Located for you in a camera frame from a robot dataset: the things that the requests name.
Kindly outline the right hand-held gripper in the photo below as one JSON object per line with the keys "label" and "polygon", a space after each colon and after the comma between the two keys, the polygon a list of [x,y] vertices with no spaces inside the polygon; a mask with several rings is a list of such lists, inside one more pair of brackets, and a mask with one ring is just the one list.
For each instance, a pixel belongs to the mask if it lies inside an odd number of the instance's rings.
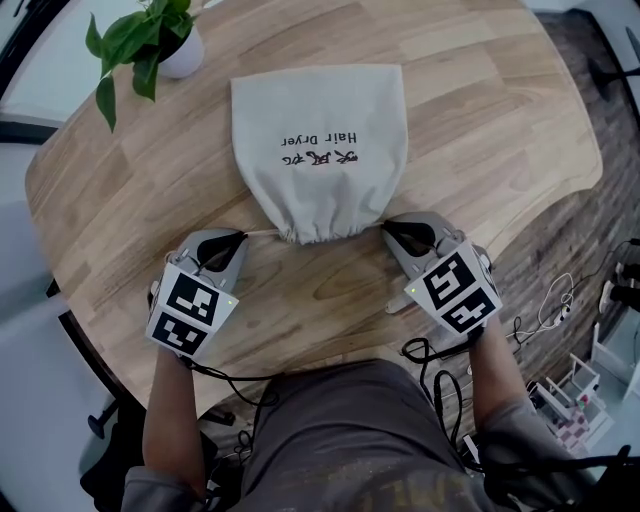
{"label": "right hand-held gripper", "polygon": [[410,280],[404,293],[448,331],[468,334],[502,308],[486,256],[441,215],[408,212],[385,220],[381,229]]}

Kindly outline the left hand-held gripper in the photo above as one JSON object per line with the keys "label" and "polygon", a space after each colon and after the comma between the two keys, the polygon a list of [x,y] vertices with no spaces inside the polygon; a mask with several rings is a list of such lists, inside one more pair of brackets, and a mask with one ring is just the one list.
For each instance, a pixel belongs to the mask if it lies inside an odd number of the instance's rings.
{"label": "left hand-held gripper", "polygon": [[248,245],[248,235],[231,228],[188,235],[151,286],[146,338],[179,356],[199,357],[239,303],[232,290]]}

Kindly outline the beige drawstring hair dryer bag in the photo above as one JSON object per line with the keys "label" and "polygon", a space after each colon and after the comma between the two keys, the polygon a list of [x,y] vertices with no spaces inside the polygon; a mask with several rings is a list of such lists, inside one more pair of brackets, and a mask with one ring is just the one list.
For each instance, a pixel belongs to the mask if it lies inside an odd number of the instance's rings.
{"label": "beige drawstring hair dryer bag", "polygon": [[408,158],[400,66],[239,77],[231,81],[231,99],[237,167],[283,239],[347,238],[381,217]]}

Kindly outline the person's right forearm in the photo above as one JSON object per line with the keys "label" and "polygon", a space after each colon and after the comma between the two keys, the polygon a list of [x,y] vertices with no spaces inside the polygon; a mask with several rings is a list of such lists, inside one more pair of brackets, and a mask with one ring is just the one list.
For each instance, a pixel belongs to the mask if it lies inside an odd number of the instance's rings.
{"label": "person's right forearm", "polygon": [[492,316],[469,350],[473,378],[473,414],[477,430],[512,402],[528,397],[518,364],[498,315]]}

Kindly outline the person's left forearm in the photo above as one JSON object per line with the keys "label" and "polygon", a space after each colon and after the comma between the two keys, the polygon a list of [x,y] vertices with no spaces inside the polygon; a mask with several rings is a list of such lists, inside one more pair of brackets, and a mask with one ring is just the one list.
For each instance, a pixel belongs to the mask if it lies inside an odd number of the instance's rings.
{"label": "person's left forearm", "polygon": [[200,498],[205,496],[205,463],[192,372],[165,348],[157,353],[142,452],[148,469],[188,485]]}

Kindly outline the white wooden rack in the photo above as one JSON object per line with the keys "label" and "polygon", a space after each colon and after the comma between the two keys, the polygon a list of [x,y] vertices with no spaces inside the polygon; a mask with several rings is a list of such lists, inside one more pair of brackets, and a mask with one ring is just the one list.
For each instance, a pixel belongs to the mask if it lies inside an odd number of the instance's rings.
{"label": "white wooden rack", "polygon": [[579,447],[567,451],[580,458],[611,455],[629,445],[640,456],[640,320],[626,316],[605,337],[596,325],[590,359],[571,354],[569,362],[569,372],[559,381],[545,378],[531,387],[530,399],[548,430],[555,437],[579,407],[590,432]]}

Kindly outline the person's grey shirt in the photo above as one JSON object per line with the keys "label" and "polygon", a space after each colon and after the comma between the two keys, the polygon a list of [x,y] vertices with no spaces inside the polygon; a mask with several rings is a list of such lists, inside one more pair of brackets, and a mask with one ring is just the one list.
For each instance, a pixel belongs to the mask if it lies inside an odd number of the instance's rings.
{"label": "person's grey shirt", "polygon": [[[412,376],[373,360],[273,381],[273,407],[256,415],[241,497],[229,512],[507,512],[469,477]],[[570,460],[528,398],[490,415],[481,429],[482,464]],[[587,471],[507,480],[498,491],[537,509],[579,502],[594,485]],[[122,512],[204,510],[186,484],[136,467]]]}

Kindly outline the black office chair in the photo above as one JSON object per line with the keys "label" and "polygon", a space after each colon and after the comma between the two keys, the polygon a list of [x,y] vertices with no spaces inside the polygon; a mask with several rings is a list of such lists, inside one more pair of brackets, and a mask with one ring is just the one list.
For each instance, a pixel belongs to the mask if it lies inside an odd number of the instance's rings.
{"label": "black office chair", "polygon": [[[101,458],[80,478],[80,486],[93,499],[97,512],[120,512],[125,476],[143,464],[142,437],[145,409],[128,402],[112,402],[100,417],[89,416],[88,424],[99,438],[105,437],[108,420],[116,416],[109,443]],[[218,446],[200,435],[207,477],[207,512],[229,512],[238,503],[242,469],[218,455]]]}

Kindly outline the black framed window sash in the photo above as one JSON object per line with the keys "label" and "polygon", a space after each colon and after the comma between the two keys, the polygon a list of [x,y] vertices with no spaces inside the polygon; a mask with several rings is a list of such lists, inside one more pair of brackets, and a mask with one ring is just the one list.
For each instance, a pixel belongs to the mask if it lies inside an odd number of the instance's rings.
{"label": "black framed window sash", "polygon": [[[0,105],[29,53],[70,0],[0,0],[0,13],[12,21],[0,25]],[[0,107],[0,144],[43,145],[60,122],[23,114],[9,114]]]}

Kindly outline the green plant in white pot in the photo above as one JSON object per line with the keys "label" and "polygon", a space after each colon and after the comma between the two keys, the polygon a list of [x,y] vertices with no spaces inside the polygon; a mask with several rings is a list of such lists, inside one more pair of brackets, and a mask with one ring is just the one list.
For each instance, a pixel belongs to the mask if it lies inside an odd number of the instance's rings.
{"label": "green plant in white pot", "polygon": [[117,123],[113,76],[117,67],[130,65],[133,91],[155,101],[160,77],[186,78],[204,62],[191,0],[139,0],[139,4],[140,10],[117,19],[104,33],[92,18],[85,36],[85,46],[101,63],[95,101],[110,130]]}

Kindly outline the pink checkered mat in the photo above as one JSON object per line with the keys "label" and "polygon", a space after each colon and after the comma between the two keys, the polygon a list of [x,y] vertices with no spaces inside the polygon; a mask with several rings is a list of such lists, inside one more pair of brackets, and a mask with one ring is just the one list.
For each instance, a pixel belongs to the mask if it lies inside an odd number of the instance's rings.
{"label": "pink checkered mat", "polygon": [[564,421],[555,432],[558,443],[567,450],[579,447],[590,432],[589,422],[579,407],[571,410],[571,417]]}

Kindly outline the round black side table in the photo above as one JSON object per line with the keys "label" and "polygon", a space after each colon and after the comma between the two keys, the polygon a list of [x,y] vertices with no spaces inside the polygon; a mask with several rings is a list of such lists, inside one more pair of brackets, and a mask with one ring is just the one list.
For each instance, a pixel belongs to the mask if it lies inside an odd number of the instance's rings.
{"label": "round black side table", "polygon": [[625,28],[627,36],[629,38],[629,42],[634,50],[634,53],[639,61],[639,65],[632,70],[628,71],[617,71],[617,72],[605,72],[598,65],[598,63],[592,58],[587,59],[587,67],[590,73],[591,79],[600,95],[600,97],[609,102],[610,101],[610,91],[609,85],[612,82],[619,80],[626,80],[630,77],[640,77],[640,40],[632,31],[631,28]]}

